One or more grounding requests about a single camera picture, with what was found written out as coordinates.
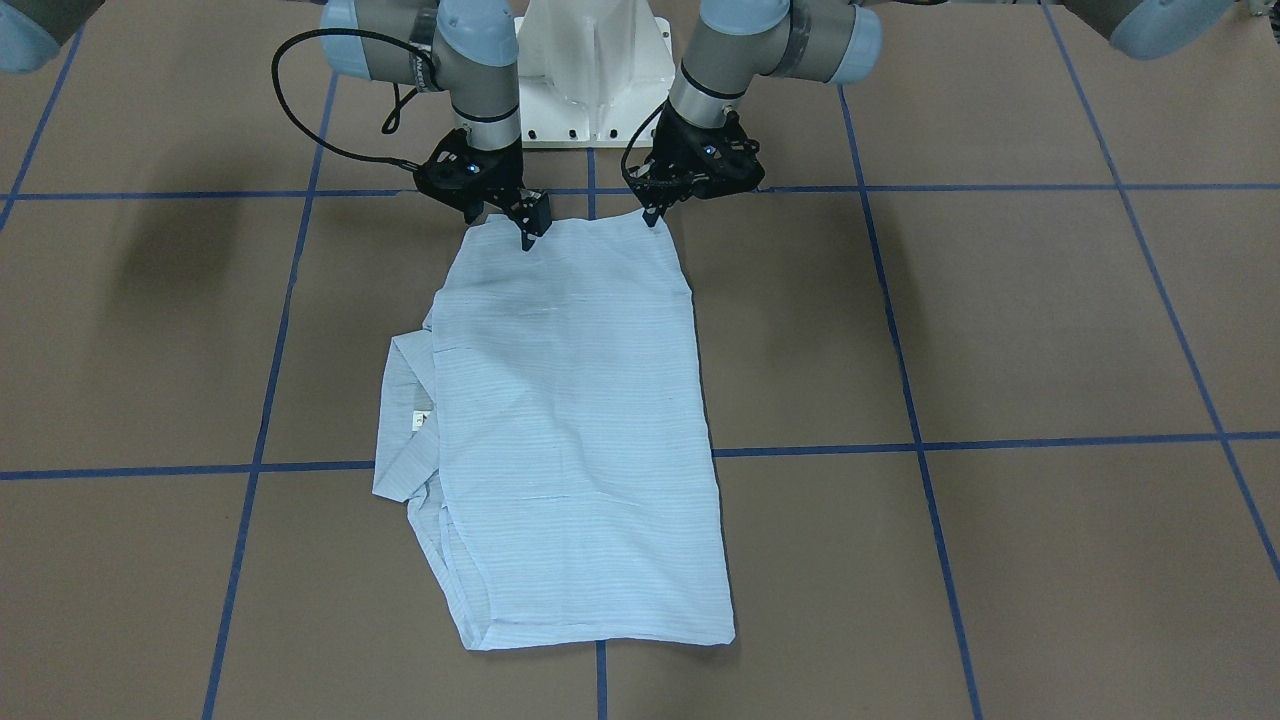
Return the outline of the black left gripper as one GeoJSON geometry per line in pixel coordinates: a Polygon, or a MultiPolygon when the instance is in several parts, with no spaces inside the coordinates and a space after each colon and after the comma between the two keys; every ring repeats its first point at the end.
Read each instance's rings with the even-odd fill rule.
{"type": "Polygon", "coordinates": [[[623,151],[622,178],[643,206],[648,228],[664,223],[666,211],[678,202],[759,188],[765,178],[758,159],[759,142],[748,136],[736,110],[727,110],[722,119],[721,127],[701,128],[684,119],[671,102],[663,102],[634,133],[623,151]],[[655,123],[650,152],[640,164],[630,165],[628,155],[650,123],[655,123]]]}

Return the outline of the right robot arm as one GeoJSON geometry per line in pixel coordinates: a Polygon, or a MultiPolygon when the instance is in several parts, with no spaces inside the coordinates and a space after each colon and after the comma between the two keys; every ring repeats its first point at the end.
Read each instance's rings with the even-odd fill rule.
{"type": "Polygon", "coordinates": [[[319,147],[285,99],[282,64],[294,47],[317,40],[333,72],[390,85],[396,100],[383,129],[425,94],[444,94],[452,129],[422,161],[353,152],[356,161],[408,173],[415,188],[474,223],[493,209],[530,250],[552,224],[547,193],[524,182],[518,40],[506,1],[325,1],[316,29],[287,38],[270,61],[271,88],[288,122],[319,147]]]}

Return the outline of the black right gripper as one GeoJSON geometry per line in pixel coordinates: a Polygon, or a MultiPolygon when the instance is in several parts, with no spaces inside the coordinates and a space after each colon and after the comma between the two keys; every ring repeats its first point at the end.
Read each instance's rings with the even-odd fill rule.
{"type": "Polygon", "coordinates": [[[497,150],[468,143],[465,129],[453,129],[413,172],[420,193],[463,214],[474,223],[492,205],[520,225],[520,247],[529,252],[549,225],[550,200],[545,192],[524,183],[524,143],[516,140],[497,150]]]}

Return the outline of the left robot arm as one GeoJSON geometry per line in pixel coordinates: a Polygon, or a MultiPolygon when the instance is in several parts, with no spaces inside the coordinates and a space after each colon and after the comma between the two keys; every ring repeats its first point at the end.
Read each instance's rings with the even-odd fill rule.
{"type": "Polygon", "coordinates": [[[643,161],[623,179],[655,227],[675,205],[756,190],[759,143],[739,108],[754,79],[855,85],[876,68],[884,27],[855,1],[703,1],[667,99],[646,127],[643,161]]]}

